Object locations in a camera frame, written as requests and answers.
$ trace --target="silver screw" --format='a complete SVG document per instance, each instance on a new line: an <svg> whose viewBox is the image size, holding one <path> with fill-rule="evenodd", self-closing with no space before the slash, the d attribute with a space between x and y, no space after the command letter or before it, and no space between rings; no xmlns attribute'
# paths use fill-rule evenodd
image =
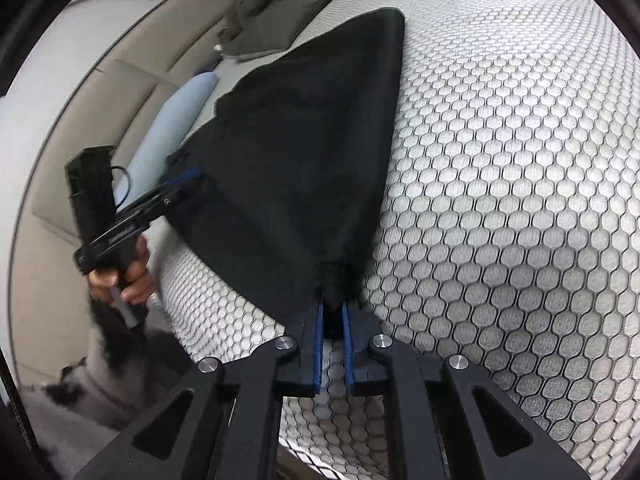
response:
<svg viewBox="0 0 640 480"><path fill-rule="evenodd" d="M371 338L371 343L377 348L388 348L393 342L394 340L386 334L378 334Z"/></svg>
<svg viewBox="0 0 640 480"><path fill-rule="evenodd" d="M296 345L296 340L289 335L283 335L276 338L276 348L278 350L289 350Z"/></svg>
<svg viewBox="0 0 640 480"><path fill-rule="evenodd" d="M449 365L451 368L455 368L456 370L464 370L469 366L469 359L463 355L452 355L449 358Z"/></svg>
<svg viewBox="0 0 640 480"><path fill-rule="evenodd" d="M215 357L205 357L198 362L198 370L204 374L215 372L218 369L218 360Z"/></svg>

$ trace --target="leather headboard panel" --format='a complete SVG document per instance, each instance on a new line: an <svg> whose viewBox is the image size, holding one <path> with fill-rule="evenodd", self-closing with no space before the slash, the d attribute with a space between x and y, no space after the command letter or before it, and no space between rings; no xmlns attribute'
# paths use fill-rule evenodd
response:
<svg viewBox="0 0 640 480"><path fill-rule="evenodd" d="M65 164L87 146L116 146L126 166L162 104L214 57L228 0L166 0L96 64L66 104L37 162L32 212L73 243Z"/></svg>

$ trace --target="bed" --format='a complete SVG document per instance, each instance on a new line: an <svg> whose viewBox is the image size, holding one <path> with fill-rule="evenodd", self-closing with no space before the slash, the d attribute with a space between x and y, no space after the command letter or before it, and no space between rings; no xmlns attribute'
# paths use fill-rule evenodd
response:
<svg viewBox="0 0 640 480"><path fill-rule="evenodd" d="M406 43L360 304L421 352L485 366L611 478L640 435L638 57L592 0L334 0L294 46L381 6L404 12ZM224 60L194 129L280 55ZM194 358L236 359L282 332L166 226L152 246ZM286 399L281 443L329 478L384 478L380 399L346 395L340 343L324 343L322 368L315 399Z"/></svg>

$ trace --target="light blue pillow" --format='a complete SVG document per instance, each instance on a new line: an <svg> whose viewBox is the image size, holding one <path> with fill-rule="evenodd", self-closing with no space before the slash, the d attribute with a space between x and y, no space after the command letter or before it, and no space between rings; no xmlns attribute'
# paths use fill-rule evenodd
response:
<svg viewBox="0 0 640 480"><path fill-rule="evenodd" d="M178 149L193 126L204 103L218 83L218 76L205 72L191 78L162 105L142 143L127 166L131 190L119 209L149 192L164 173L165 159ZM127 192L123 177L113 192L116 204Z"/></svg>

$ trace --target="mattress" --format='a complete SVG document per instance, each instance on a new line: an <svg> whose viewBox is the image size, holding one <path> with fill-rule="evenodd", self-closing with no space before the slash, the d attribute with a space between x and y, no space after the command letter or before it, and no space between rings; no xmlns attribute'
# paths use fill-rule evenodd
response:
<svg viewBox="0 0 640 480"><path fill-rule="evenodd" d="M593 479L640 438L640 64L593 0L334 0L301 44L368 10L406 16L380 227L360 306L419 351L463 354ZM214 102L279 55L216 70ZM170 230L162 301L194 359L248 355L283 328ZM280 441L329 478L386 477L379 398L285 399Z"/></svg>

